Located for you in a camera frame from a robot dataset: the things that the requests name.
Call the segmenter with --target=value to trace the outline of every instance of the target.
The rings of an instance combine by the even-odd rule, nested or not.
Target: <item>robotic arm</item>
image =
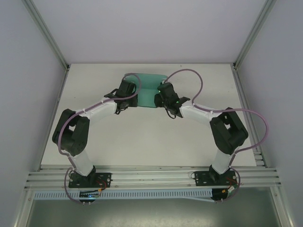
[[[84,180],[85,187],[95,182],[96,169],[88,158],[85,147],[87,145],[89,126],[102,118],[120,114],[128,107],[138,106],[138,95],[126,100],[108,100],[116,97],[129,97],[136,91],[136,85],[132,82],[122,80],[119,89],[113,90],[105,95],[101,105],[94,105],[88,111],[73,118],[64,129],[61,138],[61,148],[69,156],[76,169],[77,179]],[[179,98],[171,83],[163,83],[158,86],[159,93],[155,95],[156,107],[163,107],[171,115],[188,118],[209,125],[212,129],[215,143],[218,147],[214,162],[209,169],[209,177],[217,183],[221,176],[230,168],[230,161],[235,150],[241,146],[248,133],[236,112],[213,113],[211,108],[203,107],[210,112],[195,108],[187,97]],[[53,134],[53,142],[58,145],[59,134],[65,122],[75,114],[75,111],[66,109],[63,111]]]

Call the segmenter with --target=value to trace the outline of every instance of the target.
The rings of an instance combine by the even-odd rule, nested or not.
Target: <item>white wall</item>
[[[301,0],[277,1],[240,68],[250,107],[269,121],[264,150],[278,168],[296,226],[303,225],[302,9]]]
[[[234,62],[265,0],[34,0],[68,63]]]
[[[9,227],[64,72],[20,0],[1,1],[0,31],[0,226]]]

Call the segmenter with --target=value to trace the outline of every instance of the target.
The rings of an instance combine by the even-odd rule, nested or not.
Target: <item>white panel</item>
[[[268,119],[264,144],[296,218],[303,223],[303,1],[277,1],[240,69],[251,108]],[[262,129],[256,121],[257,129]]]
[[[240,107],[230,65],[216,64],[73,64],[60,100],[54,125],[64,109],[88,107],[120,85],[128,72],[170,75],[190,68],[201,73],[204,90],[196,103],[215,109]],[[179,96],[192,98],[199,90],[199,78],[181,72],[171,79]],[[95,165],[110,166],[209,166],[217,147],[207,125],[193,120],[170,119],[162,108],[128,108],[119,115],[108,116],[89,129],[86,149]],[[49,138],[43,164],[69,164]],[[240,153],[235,166],[255,166],[252,151]]]
[[[265,0],[34,0],[68,63],[234,62]]]
[[[10,227],[64,77],[20,0],[1,1],[0,72],[0,226]]]

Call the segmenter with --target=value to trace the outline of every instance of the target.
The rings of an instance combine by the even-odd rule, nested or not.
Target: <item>white floor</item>
[[[64,109],[79,110],[118,88],[125,73],[169,76],[179,69],[194,69],[204,80],[196,103],[215,109],[241,107],[228,64],[73,64],[51,130]],[[192,98],[199,90],[196,74],[181,72],[170,80],[179,96]],[[242,122],[244,117],[238,113]],[[48,140],[43,165],[69,164]],[[246,140],[243,147],[250,146]],[[90,127],[86,150],[93,164],[109,166],[209,166],[217,151],[211,129],[191,120],[170,119],[162,108],[128,108]],[[252,150],[241,152],[233,166],[255,166]]]

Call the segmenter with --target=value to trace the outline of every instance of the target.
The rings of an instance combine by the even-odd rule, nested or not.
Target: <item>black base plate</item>
[[[91,182],[88,181],[85,176],[79,176],[77,173],[72,173],[70,178],[73,179],[73,181],[69,182],[69,188],[100,188],[100,184],[104,187],[104,183],[106,183],[106,188],[109,188],[112,174],[94,173],[94,178]]]
[[[230,186],[230,181],[227,178],[232,179],[233,181],[237,181],[237,178],[233,178],[234,176],[236,176],[236,174],[232,170],[229,170],[222,174],[217,183],[215,183],[210,178],[209,171],[196,171],[194,172],[194,174],[196,186]]]

